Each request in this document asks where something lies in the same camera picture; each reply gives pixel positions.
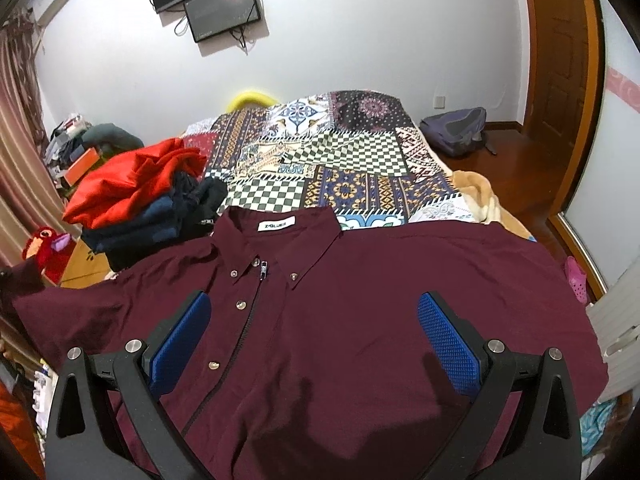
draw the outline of blue gripper pad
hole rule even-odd
[[[154,398],[173,391],[210,319],[211,302],[201,292],[149,362],[148,387]]]
[[[481,386],[480,363],[431,294],[420,297],[418,320],[457,393],[475,399]]]

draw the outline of red plush toy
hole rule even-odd
[[[70,234],[59,235],[51,227],[42,227],[29,238],[22,259],[35,256],[40,272],[44,271],[44,275],[57,285],[75,248]]]

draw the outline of patchwork bedspread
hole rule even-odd
[[[475,221],[449,168],[385,94],[340,91],[246,108],[192,124],[184,139],[209,157],[204,175],[228,183],[223,207],[331,206],[343,229],[400,225],[417,212]]]

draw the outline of zipper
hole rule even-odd
[[[193,412],[193,415],[191,415],[187,423],[184,425],[184,428],[180,432],[180,434],[183,437],[187,435],[193,423],[197,420],[197,418],[203,412],[206,405],[222,387],[222,384],[225,382],[226,377],[229,375],[229,372],[231,371],[232,366],[236,362],[236,359],[238,358],[238,354],[240,353],[240,350],[242,349],[242,345],[244,344],[244,340],[246,339],[246,336],[249,332],[249,328],[251,327],[251,323],[254,320],[255,305],[258,301],[258,296],[260,295],[260,286],[262,285],[262,282],[264,281],[264,279],[267,277],[267,270],[268,270],[268,263],[260,262],[260,282],[258,283],[258,288],[255,291],[254,300],[251,302],[251,307],[249,309],[249,316],[247,316],[246,322],[244,323],[244,327],[242,327],[242,332],[240,333],[240,337],[238,338],[236,347],[234,348],[234,351],[232,352],[231,357],[229,358],[229,362],[226,365],[225,370],[222,372],[222,377],[220,377],[220,380],[216,383],[213,389],[205,396],[205,398],[202,400],[200,405]]]

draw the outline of shirt collar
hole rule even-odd
[[[340,224],[330,207],[300,209],[289,213],[265,213],[236,206],[228,207],[216,221],[212,236],[234,283],[258,256],[252,238],[270,233],[257,232],[260,222],[279,222],[295,216],[296,225],[287,228],[295,233],[292,241],[276,255],[291,288],[304,278],[340,234]]]

